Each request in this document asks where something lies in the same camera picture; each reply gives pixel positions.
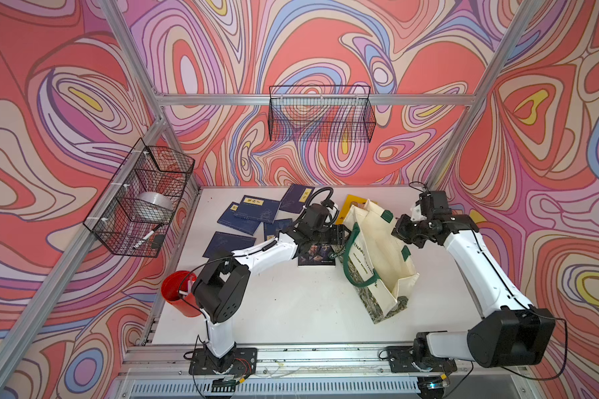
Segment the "silver tape roll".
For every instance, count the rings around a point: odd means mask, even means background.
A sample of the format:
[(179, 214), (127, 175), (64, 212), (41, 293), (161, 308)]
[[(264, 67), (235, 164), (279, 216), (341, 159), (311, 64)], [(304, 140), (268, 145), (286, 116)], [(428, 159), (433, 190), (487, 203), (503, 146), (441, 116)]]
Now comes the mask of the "silver tape roll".
[(133, 200), (131, 214), (137, 222), (166, 224), (171, 220), (174, 207), (169, 197), (145, 191)]

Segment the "white marker pen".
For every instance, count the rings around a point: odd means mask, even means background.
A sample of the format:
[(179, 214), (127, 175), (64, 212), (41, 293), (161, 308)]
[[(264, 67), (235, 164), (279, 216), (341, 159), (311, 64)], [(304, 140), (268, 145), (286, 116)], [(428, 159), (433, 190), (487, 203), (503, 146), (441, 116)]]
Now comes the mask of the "white marker pen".
[(156, 231), (158, 231), (158, 229), (161, 229), (162, 226), (163, 224), (155, 225), (148, 233), (141, 237), (141, 239), (139, 239), (136, 242), (136, 244), (133, 245), (133, 249), (139, 249), (143, 244), (146, 243), (146, 241), (148, 241), (148, 239), (151, 238), (151, 236), (153, 236), (156, 233)]

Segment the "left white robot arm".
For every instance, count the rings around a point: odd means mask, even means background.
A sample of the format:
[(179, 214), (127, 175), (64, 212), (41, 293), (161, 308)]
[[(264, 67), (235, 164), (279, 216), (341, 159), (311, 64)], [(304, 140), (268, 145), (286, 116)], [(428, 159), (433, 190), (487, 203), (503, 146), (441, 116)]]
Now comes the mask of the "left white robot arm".
[(218, 255), (204, 265), (191, 293), (206, 319), (205, 349), (211, 356), (223, 359), (236, 347), (231, 318), (241, 307), (251, 275), (296, 259), (318, 244), (344, 244), (345, 228), (335, 224), (338, 217), (330, 199), (309, 204), (274, 238)]

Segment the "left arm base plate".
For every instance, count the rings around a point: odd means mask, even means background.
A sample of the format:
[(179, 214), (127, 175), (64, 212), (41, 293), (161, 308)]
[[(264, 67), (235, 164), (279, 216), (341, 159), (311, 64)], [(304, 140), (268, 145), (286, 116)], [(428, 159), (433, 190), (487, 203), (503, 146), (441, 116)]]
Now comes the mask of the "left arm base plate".
[(189, 374), (195, 377), (249, 377), (256, 372), (258, 349), (234, 347), (224, 357), (216, 357), (210, 349), (203, 347), (186, 352), (185, 359), (190, 361)]

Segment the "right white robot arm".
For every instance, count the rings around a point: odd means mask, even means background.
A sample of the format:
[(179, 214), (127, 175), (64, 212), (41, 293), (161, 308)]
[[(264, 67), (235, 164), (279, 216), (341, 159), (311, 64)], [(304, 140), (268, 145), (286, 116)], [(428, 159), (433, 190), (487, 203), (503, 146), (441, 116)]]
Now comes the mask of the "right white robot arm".
[(539, 364), (557, 319), (539, 309), (514, 285), (467, 214), (454, 214), (443, 191), (423, 191), (411, 214), (399, 217), (392, 235), (418, 248), (427, 242), (448, 251), (459, 267), (477, 311), (465, 332), (421, 332), (414, 357), (459, 359), (484, 368)]

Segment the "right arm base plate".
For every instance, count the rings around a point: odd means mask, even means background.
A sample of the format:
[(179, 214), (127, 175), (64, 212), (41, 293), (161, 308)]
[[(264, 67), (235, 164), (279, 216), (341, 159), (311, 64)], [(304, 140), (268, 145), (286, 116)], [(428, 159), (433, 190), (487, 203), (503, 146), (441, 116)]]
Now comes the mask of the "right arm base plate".
[(447, 357), (433, 357), (413, 346), (389, 346), (379, 352), (379, 359), (389, 363), (392, 373), (452, 374), (458, 370), (456, 362)]

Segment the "red cup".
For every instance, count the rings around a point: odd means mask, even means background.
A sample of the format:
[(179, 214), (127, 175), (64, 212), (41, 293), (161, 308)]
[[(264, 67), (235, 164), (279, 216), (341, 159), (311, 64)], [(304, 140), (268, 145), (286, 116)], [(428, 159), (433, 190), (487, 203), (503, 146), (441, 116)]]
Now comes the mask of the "red cup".
[(187, 318), (196, 318), (202, 315), (195, 296), (191, 293), (196, 279), (197, 276), (194, 272), (178, 270), (167, 276), (161, 284), (163, 299)]

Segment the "dark portrait cover book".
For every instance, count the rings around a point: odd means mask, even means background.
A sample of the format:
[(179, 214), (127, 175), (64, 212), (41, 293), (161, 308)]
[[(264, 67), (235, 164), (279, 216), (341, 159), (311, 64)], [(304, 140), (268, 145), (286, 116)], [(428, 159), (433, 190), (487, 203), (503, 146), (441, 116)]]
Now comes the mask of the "dark portrait cover book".
[(336, 254), (330, 244), (312, 245), (298, 257), (300, 267), (335, 266)]

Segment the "navy book under stack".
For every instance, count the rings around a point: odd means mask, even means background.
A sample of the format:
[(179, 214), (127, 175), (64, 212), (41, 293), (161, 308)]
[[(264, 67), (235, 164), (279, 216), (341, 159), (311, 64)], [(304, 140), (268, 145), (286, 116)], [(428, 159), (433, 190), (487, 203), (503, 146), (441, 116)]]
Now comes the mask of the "navy book under stack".
[(238, 204), (236, 202), (232, 202), (223, 212), (221, 217), (218, 219), (217, 223), (228, 228), (237, 230), (241, 233), (253, 235), (257, 231), (261, 222), (257, 220), (243, 219), (237, 217), (237, 209)]

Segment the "yellow cartoon cover book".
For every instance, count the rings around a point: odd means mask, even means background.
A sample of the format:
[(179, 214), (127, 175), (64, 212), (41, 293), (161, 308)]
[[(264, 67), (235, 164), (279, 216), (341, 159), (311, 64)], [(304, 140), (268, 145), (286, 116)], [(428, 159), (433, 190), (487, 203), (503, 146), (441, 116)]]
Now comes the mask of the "yellow cartoon cover book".
[(367, 199), (364, 199), (359, 196), (347, 195), (344, 205), (339, 212), (338, 219), (336, 220), (336, 224), (344, 224), (346, 216), (349, 214), (349, 211), (352, 206), (363, 208), (367, 203)]

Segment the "blue book vertical yellow label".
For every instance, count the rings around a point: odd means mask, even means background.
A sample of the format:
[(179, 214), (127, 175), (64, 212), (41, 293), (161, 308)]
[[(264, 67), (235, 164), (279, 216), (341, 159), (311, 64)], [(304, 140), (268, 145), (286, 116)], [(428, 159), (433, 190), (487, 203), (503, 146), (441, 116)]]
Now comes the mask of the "blue book vertical yellow label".
[(268, 241), (276, 237), (283, 229), (292, 225), (293, 219), (276, 219), (272, 223), (264, 222), (264, 241)]

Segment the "navy book top yellow label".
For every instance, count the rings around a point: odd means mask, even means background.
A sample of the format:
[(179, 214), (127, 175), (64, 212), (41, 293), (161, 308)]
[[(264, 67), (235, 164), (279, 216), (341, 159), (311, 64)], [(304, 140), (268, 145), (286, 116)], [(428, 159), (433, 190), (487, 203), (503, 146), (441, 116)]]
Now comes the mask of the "navy book top yellow label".
[(244, 196), (238, 204), (235, 216), (241, 219), (271, 224), (276, 220), (280, 206), (281, 202), (279, 200)]

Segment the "cream canvas bag green handles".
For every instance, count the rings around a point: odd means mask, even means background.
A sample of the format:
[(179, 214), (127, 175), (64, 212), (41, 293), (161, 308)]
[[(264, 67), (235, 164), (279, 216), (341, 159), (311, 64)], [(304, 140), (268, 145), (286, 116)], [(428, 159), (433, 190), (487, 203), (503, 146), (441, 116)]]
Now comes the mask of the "cream canvas bag green handles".
[(373, 202), (352, 205), (344, 219), (349, 238), (341, 255), (344, 276), (373, 324), (404, 311), (418, 282), (407, 244), (392, 236), (397, 219)]

